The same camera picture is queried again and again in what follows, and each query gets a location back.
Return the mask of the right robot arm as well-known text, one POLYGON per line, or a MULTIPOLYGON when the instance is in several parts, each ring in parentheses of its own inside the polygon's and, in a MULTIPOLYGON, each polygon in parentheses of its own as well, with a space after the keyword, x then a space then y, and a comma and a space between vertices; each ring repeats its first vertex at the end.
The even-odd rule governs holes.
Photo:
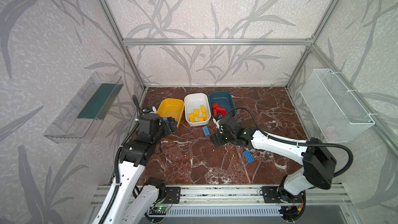
POLYGON ((231 143, 237 146, 266 150, 295 161, 302 167, 283 178, 277 188, 279 198, 292 199, 312 187, 329 190, 334 177, 336 159, 318 139, 297 141, 241 127, 232 117, 213 120, 218 132, 210 136, 216 147, 231 143))

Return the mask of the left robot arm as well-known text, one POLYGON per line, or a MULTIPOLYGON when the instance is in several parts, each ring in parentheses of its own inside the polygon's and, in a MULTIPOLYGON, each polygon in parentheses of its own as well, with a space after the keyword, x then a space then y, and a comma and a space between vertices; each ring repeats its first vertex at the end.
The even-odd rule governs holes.
POLYGON ((165 198, 165 183, 152 178, 147 182, 135 200, 129 200, 154 154, 160 141, 178 130, 178 122, 172 118, 162 118, 156 113, 143 114, 138 119, 135 139, 118 148, 114 160, 114 181, 101 206, 95 224, 137 224, 150 206, 165 198))

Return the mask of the red lego cluster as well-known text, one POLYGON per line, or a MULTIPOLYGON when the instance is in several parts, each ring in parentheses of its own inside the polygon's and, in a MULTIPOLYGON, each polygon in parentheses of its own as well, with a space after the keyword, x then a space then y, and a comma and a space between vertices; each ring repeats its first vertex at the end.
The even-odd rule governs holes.
POLYGON ((212 104, 211 107, 212 107, 212 116, 216 119, 223 118, 227 114, 226 109, 220 107, 218 103, 212 104))

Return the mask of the blue lego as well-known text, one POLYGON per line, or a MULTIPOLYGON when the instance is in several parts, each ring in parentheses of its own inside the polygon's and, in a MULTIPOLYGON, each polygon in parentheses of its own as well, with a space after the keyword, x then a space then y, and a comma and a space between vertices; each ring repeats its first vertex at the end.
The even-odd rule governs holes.
POLYGON ((249 150, 243 152, 243 155, 248 164, 251 164, 255 161, 249 150))
POLYGON ((202 129, 205 136, 210 136, 210 131, 207 126, 203 126, 202 129))

